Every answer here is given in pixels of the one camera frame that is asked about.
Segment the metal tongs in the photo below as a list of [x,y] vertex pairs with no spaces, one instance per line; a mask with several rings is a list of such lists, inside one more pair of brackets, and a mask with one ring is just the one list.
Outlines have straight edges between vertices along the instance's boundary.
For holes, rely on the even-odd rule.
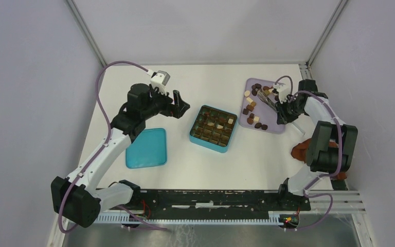
[[[259,89],[257,91],[257,96],[258,98],[267,104],[271,109],[273,109],[275,112],[277,111],[275,103],[273,103],[268,96],[265,94],[264,90]],[[302,129],[297,123],[292,122],[292,125],[301,133],[302,136],[305,136],[306,132],[304,129]]]

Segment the teal chocolate tin box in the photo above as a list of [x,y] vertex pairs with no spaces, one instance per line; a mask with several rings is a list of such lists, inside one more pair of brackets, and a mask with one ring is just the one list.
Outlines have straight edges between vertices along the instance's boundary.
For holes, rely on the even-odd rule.
[[238,116],[209,105],[199,109],[189,132],[189,140],[198,146],[226,153],[231,144]]

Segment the teal tin lid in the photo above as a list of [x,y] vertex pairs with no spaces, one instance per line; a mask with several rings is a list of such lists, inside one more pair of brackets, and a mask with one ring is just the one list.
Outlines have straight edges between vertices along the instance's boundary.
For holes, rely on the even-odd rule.
[[164,128],[143,130],[125,150],[124,161],[129,169],[163,166],[167,160],[167,135]]

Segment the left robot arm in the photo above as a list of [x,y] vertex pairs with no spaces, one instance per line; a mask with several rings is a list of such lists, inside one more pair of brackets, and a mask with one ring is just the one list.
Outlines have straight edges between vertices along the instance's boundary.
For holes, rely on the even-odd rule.
[[67,232],[63,218],[87,228],[108,209],[120,205],[136,209],[141,203],[136,186],[119,182],[98,189],[100,180],[116,158],[136,141],[148,119],[158,114],[179,119],[189,109],[190,104],[182,100],[177,90],[170,97],[152,85],[132,85],[119,113],[107,122],[107,135],[97,149],[67,177],[56,177],[51,183],[52,203],[60,230]]

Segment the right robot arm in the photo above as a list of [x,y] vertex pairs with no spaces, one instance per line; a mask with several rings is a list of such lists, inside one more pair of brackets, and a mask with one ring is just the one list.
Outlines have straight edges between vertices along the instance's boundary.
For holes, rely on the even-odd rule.
[[335,177],[349,170],[358,129],[336,115],[328,96],[318,90],[314,80],[300,81],[296,93],[292,92],[291,86],[275,82],[273,91],[278,96],[275,104],[277,124],[292,123],[300,115],[309,116],[315,124],[306,149],[306,165],[278,189],[277,205],[289,210],[297,204],[297,199],[307,197],[309,190],[322,178]]

